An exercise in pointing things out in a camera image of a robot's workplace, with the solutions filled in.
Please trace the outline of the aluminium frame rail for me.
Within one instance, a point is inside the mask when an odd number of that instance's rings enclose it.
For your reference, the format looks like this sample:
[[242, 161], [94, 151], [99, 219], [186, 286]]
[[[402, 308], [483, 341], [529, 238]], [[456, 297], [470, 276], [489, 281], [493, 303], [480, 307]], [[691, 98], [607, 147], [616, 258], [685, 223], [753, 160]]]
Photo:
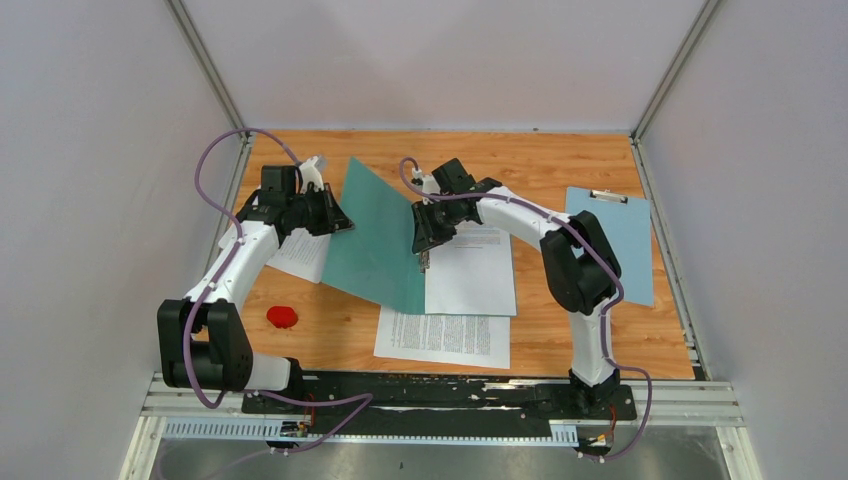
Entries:
[[335, 442], [406, 445], [576, 446], [608, 427], [741, 427], [732, 387], [722, 382], [627, 380], [606, 403], [583, 413], [568, 408], [564, 380], [469, 376], [352, 375], [318, 372], [308, 389], [329, 401], [358, 389], [373, 400], [304, 409], [265, 397], [229, 394], [208, 409], [187, 389], [155, 375], [142, 407], [164, 420], [168, 439], [259, 440], [304, 446]]

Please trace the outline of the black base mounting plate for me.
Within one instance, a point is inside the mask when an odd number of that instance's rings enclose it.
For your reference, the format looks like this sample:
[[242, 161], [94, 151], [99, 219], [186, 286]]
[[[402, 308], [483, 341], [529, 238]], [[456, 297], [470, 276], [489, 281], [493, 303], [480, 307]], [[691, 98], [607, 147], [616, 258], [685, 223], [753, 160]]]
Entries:
[[344, 371], [305, 372], [294, 394], [319, 402], [317, 408], [254, 395], [243, 398], [241, 410], [314, 420], [314, 432], [326, 433], [360, 405], [363, 393], [373, 398], [344, 434], [540, 438], [550, 435], [552, 420], [608, 424], [637, 417], [632, 390], [623, 384], [596, 399], [567, 379]]

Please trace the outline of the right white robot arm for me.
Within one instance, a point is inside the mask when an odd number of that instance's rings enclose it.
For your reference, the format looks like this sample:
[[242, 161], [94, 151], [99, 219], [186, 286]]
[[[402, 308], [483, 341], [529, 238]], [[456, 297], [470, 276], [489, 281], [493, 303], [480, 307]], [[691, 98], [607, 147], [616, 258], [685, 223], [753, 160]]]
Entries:
[[569, 315], [572, 335], [571, 403], [596, 417], [620, 385], [611, 356], [608, 313], [623, 297], [621, 267], [599, 219], [587, 210], [569, 215], [529, 201], [492, 178], [475, 180], [458, 159], [432, 173], [401, 160], [399, 174], [419, 201], [412, 206], [411, 250], [422, 255], [452, 240], [473, 222], [502, 230], [541, 255], [548, 289]]

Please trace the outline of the printed paper sheet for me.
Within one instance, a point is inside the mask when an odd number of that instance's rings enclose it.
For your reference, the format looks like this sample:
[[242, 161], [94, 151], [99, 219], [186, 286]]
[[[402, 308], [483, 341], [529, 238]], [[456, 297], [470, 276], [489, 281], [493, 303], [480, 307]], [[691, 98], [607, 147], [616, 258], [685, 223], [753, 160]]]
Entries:
[[231, 225], [218, 241], [220, 252], [211, 267], [212, 273], [220, 269], [234, 247], [237, 251], [214, 283], [250, 289], [261, 271], [269, 266], [317, 284], [323, 273], [330, 238], [330, 235], [314, 236], [298, 228], [279, 241], [272, 225], [260, 221], [245, 221], [239, 227]]
[[511, 236], [506, 231], [465, 222], [428, 257], [427, 314], [517, 315]]
[[411, 315], [380, 309], [374, 355], [463, 366], [511, 366], [508, 317]]

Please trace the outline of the silver folder clip mechanism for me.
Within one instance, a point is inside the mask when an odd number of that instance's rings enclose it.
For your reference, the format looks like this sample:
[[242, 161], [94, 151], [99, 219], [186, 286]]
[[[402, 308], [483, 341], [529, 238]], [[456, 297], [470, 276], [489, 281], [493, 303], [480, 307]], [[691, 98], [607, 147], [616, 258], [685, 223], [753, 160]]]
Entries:
[[418, 254], [419, 257], [419, 269], [422, 274], [425, 274], [427, 270], [430, 268], [430, 251], [425, 250]]

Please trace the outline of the teal green folder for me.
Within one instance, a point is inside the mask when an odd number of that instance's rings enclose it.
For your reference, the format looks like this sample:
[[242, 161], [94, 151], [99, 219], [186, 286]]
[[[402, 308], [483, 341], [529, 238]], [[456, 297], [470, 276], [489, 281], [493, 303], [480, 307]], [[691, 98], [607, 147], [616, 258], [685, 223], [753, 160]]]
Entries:
[[411, 203], [352, 157], [341, 208], [354, 228], [330, 235], [321, 282], [397, 312], [423, 315], [425, 275], [411, 250]]

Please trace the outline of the blue clipboard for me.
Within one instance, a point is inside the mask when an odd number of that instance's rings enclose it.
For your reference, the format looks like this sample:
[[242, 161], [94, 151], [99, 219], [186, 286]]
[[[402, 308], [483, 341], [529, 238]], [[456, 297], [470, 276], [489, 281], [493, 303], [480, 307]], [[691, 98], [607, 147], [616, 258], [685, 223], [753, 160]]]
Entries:
[[594, 214], [620, 264], [624, 300], [654, 306], [651, 208], [648, 200], [609, 191], [568, 187], [566, 212]]

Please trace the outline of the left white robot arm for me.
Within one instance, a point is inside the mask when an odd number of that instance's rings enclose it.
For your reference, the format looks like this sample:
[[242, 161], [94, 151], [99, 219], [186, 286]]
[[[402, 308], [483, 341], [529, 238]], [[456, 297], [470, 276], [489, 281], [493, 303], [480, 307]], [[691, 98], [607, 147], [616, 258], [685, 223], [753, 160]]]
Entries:
[[283, 413], [304, 405], [298, 362], [254, 352], [240, 315], [259, 273], [294, 231], [323, 236], [353, 229], [322, 178], [324, 164], [313, 156], [299, 166], [264, 166], [259, 188], [236, 213], [235, 230], [224, 237], [213, 266], [183, 297], [160, 305], [166, 385], [268, 390], [268, 400]]

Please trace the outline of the red small object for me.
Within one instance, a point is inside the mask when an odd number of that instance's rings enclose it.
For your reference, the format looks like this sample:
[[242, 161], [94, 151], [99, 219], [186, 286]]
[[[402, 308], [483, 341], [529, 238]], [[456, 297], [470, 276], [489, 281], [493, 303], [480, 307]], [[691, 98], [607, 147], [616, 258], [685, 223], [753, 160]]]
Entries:
[[272, 306], [266, 312], [267, 321], [277, 329], [289, 329], [295, 326], [299, 317], [289, 306]]

